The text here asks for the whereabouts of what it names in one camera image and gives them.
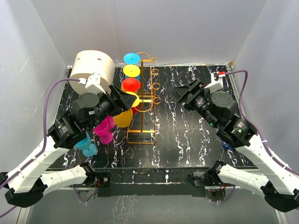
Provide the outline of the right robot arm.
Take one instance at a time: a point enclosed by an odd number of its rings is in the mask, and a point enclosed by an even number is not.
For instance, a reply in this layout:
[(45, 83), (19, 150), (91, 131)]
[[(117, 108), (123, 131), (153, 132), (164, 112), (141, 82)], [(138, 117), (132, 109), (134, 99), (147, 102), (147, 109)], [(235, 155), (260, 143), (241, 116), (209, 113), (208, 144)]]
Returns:
[(213, 185), (233, 184), (258, 194), (273, 208), (289, 212), (299, 207), (299, 177), (276, 163), (275, 155), (268, 155), (256, 128), (236, 115), (238, 103), (225, 91), (210, 92), (200, 80), (187, 85), (171, 87), (170, 93), (187, 110), (196, 110), (216, 135), (237, 152), (247, 157), (262, 175), (236, 169), (223, 161), (216, 161), (196, 181)]

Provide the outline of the magenta wine glass front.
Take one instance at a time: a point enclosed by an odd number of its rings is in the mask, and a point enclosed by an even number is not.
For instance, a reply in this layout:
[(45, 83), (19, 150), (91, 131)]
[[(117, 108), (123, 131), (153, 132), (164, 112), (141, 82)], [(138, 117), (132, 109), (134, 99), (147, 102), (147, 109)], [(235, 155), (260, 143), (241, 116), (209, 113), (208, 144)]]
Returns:
[(102, 144), (109, 144), (113, 140), (113, 135), (109, 131), (109, 124), (106, 119), (97, 125), (93, 132), (99, 137), (100, 143)]

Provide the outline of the orange wine glass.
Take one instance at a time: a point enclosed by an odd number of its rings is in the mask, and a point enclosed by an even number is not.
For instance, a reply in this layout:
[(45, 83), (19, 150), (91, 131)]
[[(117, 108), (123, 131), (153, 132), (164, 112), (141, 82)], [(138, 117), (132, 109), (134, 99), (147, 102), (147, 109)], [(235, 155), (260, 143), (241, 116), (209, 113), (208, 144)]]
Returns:
[(123, 68), (125, 79), (122, 82), (124, 91), (136, 92), (141, 87), (140, 68), (133, 64), (128, 64)]
[(121, 128), (125, 128), (130, 125), (133, 119), (133, 115), (137, 112), (137, 109), (139, 109), (140, 104), (140, 99), (136, 92), (127, 91), (126, 93), (136, 96), (137, 99), (134, 101), (133, 105), (129, 110), (124, 111), (121, 114), (113, 117), (114, 123)]

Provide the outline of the magenta wine glass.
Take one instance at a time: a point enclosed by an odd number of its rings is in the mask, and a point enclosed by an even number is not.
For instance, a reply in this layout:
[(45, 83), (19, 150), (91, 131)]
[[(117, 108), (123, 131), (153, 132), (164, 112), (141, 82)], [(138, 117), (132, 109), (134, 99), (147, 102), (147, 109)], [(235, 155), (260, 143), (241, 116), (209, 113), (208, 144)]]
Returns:
[(99, 137), (100, 143), (102, 144), (109, 144), (113, 140), (113, 135), (109, 131), (109, 124), (106, 119), (97, 125), (93, 132)]
[(115, 127), (115, 122), (114, 122), (114, 119), (112, 116), (107, 116), (106, 121), (108, 123), (109, 130), (111, 130)]

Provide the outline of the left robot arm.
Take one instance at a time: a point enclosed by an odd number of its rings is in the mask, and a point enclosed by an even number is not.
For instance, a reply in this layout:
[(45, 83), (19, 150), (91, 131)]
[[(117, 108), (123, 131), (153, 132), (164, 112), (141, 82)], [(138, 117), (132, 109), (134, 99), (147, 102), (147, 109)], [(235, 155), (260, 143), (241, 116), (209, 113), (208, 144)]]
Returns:
[(121, 91), (115, 84), (109, 88), (110, 93), (80, 95), (17, 168), (0, 174), (1, 187), (8, 189), (5, 194), (8, 204), (26, 208), (54, 190), (76, 184), (92, 186), (97, 182), (97, 172), (88, 162), (53, 173), (46, 173), (46, 170), (79, 142), (92, 149), (87, 139), (88, 132), (108, 116), (129, 110), (137, 100), (135, 95)]

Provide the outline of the red wine glass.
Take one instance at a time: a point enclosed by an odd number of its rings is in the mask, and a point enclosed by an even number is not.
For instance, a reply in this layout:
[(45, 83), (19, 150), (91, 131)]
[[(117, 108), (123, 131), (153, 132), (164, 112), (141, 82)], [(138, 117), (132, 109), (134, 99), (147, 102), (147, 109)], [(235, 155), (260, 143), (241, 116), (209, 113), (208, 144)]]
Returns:
[[(135, 95), (138, 93), (138, 90), (141, 87), (141, 83), (136, 78), (126, 78), (121, 84), (121, 90), (124, 92), (133, 92)], [(138, 113), (140, 101), (137, 99), (131, 107), (133, 114)]]

